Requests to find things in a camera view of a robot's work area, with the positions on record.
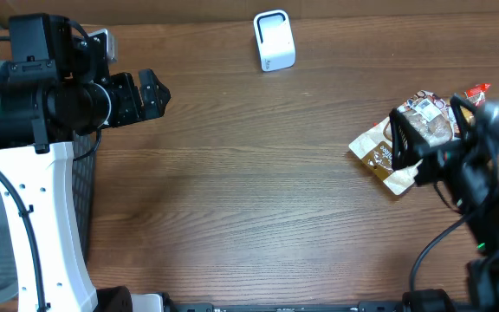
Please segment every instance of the candy wrapper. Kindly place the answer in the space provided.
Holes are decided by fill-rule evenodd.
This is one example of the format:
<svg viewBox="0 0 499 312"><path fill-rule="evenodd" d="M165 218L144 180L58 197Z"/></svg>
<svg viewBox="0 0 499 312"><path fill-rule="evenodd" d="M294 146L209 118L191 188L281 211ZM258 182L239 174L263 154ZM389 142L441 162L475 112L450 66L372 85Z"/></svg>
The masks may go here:
<svg viewBox="0 0 499 312"><path fill-rule="evenodd" d="M467 99L476 106L484 103L484 93L490 85L485 83L465 92ZM450 101L444 101L429 91L419 91L398 107L408 121L418 130L430 146L437 146L450 140L459 140L460 133L456 118L450 108ZM468 122L472 114L463 110ZM360 135L349 145L350 150L379 177L396 195L400 195L415 181L417 166L402 170L392 169L392 133L390 119L385 118L378 125Z"/></svg>

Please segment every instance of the white container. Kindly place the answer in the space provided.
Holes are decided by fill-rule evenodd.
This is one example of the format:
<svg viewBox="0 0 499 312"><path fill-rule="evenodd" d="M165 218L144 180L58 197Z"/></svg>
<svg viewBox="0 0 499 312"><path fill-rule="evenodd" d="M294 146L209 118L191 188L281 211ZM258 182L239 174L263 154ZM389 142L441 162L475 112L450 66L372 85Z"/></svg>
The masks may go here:
<svg viewBox="0 0 499 312"><path fill-rule="evenodd" d="M295 46L288 14L272 10L253 20L261 69L265 72L289 68L295 63Z"/></svg>

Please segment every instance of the snack bag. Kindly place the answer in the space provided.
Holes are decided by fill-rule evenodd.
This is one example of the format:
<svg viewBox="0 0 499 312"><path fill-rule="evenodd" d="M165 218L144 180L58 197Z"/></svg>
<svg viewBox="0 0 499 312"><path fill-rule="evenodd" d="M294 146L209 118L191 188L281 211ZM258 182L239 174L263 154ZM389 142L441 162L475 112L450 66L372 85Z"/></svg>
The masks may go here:
<svg viewBox="0 0 499 312"><path fill-rule="evenodd" d="M465 92L467 99L476 106L484 103L484 93L490 85L484 83ZM418 130L431 146L443 144L449 140L459 140L460 133L456 118L450 108L450 101L444 101L429 91L419 91L398 107L408 121ZM463 114L468 122L473 115L465 109ZM400 195L415 183L417 163L402 170L392 169L392 132L390 118L385 118L378 125L360 135L349 145L350 150L379 177L396 195Z"/></svg>

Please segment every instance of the wall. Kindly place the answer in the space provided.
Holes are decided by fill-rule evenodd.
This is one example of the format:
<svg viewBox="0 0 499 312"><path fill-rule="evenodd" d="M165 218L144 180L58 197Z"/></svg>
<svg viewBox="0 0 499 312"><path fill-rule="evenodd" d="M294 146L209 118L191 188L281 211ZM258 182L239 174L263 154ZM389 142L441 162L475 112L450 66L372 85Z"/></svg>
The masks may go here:
<svg viewBox="0 0 499 312"><path fill-rule="evenodd" d="M37 12L103 25L243 21L272 9L290 18L499 12L499 0L0 0L0 23Z"/></svg>

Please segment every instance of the wooden table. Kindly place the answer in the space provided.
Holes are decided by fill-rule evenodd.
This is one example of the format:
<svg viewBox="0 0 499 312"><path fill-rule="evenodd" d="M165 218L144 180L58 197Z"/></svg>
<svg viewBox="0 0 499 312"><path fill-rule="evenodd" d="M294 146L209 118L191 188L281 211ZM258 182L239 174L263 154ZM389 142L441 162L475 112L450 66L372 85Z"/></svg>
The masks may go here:
<svg viewBox="0 0 499 312"><path fill-rule="evenodd" d="M172 100L160 120L103 133L97 288L215 304L398 300L418 253L457 220L431 187L391 195L348 144L420 89L489 82L499 96L499 14L293 21L296 64L267 74L251 22L110 30L112 71L153 68ZM474 257L458 229L418 287L465 300Z"/></svg>

